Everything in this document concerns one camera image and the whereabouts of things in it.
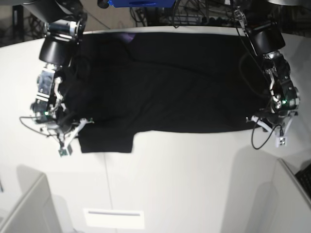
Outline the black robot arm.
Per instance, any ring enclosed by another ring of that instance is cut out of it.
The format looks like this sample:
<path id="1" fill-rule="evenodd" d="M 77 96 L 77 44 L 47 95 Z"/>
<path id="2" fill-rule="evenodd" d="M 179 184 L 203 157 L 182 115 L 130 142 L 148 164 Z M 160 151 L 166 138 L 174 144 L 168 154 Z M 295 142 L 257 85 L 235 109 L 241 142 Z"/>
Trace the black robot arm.
<path id="1" fill-rule="evenodd" d="M 63 73 L 70 67 L 82 41 L 87 14 L 79 0 L 28 0 L 22 4 L 44 22 L 44 42 L 39 59 L 45 62 L 37 78 L 37 94 L 30 117 L 46 130 L 46 137 L 56 137 L 60 155 L 70 154 L 70 143 L 89 123 L 83 118 L 74 122 L 60 87 Z"/>
<path id="2" fill-rule="evenodd" d="M 290 65 L 280 51 L 285 40 L 273 18 L 273 7 L 264 0 L 232 0 L 230 6 L 268 80 L 270 106 L 257 120 L 265 119 L 272 127 L 279 126 L 278 136 L 284 137 L 298 114 L 300 96 L 290 77 Z"/>

